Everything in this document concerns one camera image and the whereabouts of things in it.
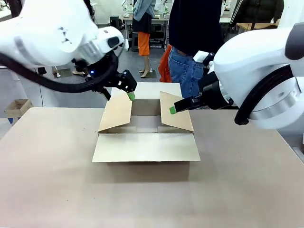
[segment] robotic arm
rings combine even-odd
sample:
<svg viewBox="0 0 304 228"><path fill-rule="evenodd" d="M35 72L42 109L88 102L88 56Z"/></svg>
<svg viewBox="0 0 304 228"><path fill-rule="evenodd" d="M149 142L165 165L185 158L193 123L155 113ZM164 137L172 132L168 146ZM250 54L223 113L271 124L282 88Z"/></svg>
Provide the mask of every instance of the robotic arm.
<svg viewBox="0 0 304 228"><path fill-rule="evenodd" d="M200 93L175 103L171 113L209 106L237 105L235 123L277 129L304 112L304 23L291 28L255 30L229 40L214 56L198 52L209 65Z"/></svg>
<svg viewBox="0 0 304 228"><path fill-rule="evenodd" d="M128 70L117 72L113 52L128 49L128 42L114 27L98 29L82 0L26 0L20 15L1 22L0 30L0 63L17 74L60 92L93 90L109 99L105 87L117 87L133 97L137 83ZM28 70L72 60L89 70L87 82L58 83Z"/></svg>

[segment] orange pants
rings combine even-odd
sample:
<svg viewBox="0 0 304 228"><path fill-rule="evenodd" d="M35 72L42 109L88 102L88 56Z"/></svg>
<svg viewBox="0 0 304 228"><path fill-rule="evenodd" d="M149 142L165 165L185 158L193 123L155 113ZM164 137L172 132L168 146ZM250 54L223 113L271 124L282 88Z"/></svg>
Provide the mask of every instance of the orange pants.
<svg viewBox="0 0 304 228"><path fill-rule="evenodd" d="M149 39L149 33L138 32L138 49L140 56L148 56L150 54Z"/></svg>

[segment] blue jeans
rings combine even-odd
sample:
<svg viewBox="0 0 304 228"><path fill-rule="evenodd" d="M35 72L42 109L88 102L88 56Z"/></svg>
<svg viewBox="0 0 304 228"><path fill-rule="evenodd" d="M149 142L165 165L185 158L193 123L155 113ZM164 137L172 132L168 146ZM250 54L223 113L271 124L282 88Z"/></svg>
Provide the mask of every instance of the blue jeans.
<svg viewBox="0 0 304 228"><path fill-rule="evenodd" d="M178 53L173 47L169 56L169 70L172 82L179 83L183 98L199 94L199 84L203 76L204 65L197 63L191 56Z"/></svg>

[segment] orange cloth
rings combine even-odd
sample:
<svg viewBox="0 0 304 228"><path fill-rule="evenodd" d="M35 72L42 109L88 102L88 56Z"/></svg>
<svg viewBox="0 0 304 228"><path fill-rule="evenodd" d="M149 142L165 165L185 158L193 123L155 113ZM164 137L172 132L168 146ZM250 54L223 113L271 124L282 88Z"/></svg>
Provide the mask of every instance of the orange cloth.
<svg viewBox="0 0 304 228"><path fill-rule="evenodd" d="M138 49L140 56L150 55L149 39L150 39L149 33L138 32Z"/></svg>
<svg viewBox="0 0 304 228"><path fill-rule="evenodd" d="M160 72L161 78L160 82L172 82L171 76L170 76L170 71L169 71L169 55L172 50L172 46L168 45L167 50L161 57L161 64L158 67L158 71Z"/></svg>

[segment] small cardboard box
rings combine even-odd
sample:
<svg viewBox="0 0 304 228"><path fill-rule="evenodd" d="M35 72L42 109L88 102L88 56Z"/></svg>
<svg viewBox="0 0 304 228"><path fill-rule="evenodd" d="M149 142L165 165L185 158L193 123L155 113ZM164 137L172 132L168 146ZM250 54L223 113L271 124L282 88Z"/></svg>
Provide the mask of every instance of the small cardboard box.
<svg viewBox="0 0 304 228"><path fill-rule="evenodd" d="M182 97L158 93L159 99L134 101L126 93L112 96L92 162L200 161L189 112L169 111Z"/></svg>
<svg viewBox="0 0 304 228"><path fill-rule="evenodd" d="M34 106L29 99L14 100L4 112L8 118L21 117L28 109L32 107Z"/></svg>

